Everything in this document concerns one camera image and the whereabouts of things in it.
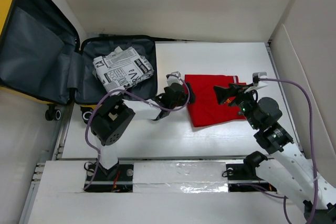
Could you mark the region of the red shirt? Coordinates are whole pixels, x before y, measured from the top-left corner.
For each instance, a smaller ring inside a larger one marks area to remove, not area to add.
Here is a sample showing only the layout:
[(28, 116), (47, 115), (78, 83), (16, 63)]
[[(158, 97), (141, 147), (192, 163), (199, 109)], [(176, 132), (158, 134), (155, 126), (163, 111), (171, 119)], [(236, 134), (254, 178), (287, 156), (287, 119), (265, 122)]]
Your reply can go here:
[(195, 102), (187, 106), (194, 127), (245, 120), (238, 107), (229, 107), (228, 102), (219, 105), (213, 89), (214, 86), (227, 88), (230, 83), (240, 84), (238, 76), (186, 74), (185, 82), (195, 94)]

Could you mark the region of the newspaper print cloth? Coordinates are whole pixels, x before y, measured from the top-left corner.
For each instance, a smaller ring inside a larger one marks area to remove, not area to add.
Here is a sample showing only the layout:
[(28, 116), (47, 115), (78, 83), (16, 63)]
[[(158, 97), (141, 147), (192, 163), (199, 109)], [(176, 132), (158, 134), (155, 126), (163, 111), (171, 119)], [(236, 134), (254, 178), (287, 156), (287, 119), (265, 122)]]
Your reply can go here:
[(154, 68), (145, 56), (129, 47), (119, 54), (109, 53), (93, 60), (97, 79), (106, 91), (131, 88), (153, 76)]

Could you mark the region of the yellow Pikachu suitcase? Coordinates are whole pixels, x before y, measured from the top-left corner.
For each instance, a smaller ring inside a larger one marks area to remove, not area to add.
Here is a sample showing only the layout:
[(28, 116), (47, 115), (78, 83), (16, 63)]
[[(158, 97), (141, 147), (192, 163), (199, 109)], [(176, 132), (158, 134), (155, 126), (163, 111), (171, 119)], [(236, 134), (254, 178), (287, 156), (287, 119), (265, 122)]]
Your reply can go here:
[(152, 37), (100, 36), (80, 41), (52, 0), (1, 0), (1, 87), (47, 104), (49, 121), (59, 119), (59, 105), (94, 107), (106, 94), (93, 75), (94, 58), (130, 47), (157, 67)]

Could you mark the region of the black white striped garment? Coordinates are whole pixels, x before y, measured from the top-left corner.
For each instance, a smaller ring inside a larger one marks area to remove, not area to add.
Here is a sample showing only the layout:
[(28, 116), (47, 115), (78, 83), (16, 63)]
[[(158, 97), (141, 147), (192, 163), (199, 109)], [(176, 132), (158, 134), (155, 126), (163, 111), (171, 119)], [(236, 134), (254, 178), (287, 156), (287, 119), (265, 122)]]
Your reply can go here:
[(123, 50), (119, 46), (113, 51), (114, 54), (119, 54), (121, 52), (123, 52)]

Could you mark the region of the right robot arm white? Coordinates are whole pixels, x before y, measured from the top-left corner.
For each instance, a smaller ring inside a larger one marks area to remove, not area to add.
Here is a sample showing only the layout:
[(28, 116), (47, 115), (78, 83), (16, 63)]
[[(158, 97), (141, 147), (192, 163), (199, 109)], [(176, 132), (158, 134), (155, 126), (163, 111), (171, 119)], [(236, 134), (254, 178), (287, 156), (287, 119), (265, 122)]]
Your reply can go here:
[(218, 104), (239, 107), (254, 138), (266, 155), (255, 151), (244, 159), (243, 174), (275, 186), (302, 212), (307, 223), (335, 223), (335, 187), (301, 153), (291, 135), (278, 123), (282, 112), (270, 98), (259, 100), (255, 84), (213, 87)]

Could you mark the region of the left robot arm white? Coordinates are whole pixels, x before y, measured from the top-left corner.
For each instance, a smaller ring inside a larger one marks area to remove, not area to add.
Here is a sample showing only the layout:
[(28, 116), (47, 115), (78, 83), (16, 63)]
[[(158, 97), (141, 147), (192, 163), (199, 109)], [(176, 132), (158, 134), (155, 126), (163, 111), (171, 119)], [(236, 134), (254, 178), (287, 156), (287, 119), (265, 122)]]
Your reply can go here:
[(164, 92), (152, 99), (141, 101), (124, 100), (121, 94), (107, 97), (99, 106), (88, 123), (96, 139), (98, 149), (97, 168), (94, 175), (104, 180), (112, 180), (118, 174), (119, 159), (114, 144), (120, 139), (131, 121), (159, 121), (171, 112), (193, 104), (196, 95), (189, 83), (173, 83)]

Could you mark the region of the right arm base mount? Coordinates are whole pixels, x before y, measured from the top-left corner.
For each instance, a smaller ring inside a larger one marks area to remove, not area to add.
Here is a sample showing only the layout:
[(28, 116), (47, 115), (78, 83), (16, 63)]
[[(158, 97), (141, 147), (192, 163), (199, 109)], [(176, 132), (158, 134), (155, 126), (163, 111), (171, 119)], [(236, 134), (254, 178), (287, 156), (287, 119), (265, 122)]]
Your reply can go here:
[(265, 191), (277, 192), (277, 189), (256, 176), (255, 172), (248, 172), (244, 164), (226, 164), (226, 170), (222, 172), (222, 177), (228, 181), (229, 192), (252, 192)]

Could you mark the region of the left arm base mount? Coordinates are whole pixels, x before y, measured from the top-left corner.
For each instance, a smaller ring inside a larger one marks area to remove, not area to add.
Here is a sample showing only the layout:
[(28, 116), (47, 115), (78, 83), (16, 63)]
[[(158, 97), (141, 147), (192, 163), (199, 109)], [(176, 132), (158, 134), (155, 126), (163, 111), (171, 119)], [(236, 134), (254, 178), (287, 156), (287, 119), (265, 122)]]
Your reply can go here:
[(93, 181), (96, 163), (85, 162), (86, 180), (84, 191), (88, 193), (131, 193), (133, 192), (133, 164), (117, 164), (106, 175), (101, 168), (98, 168)]

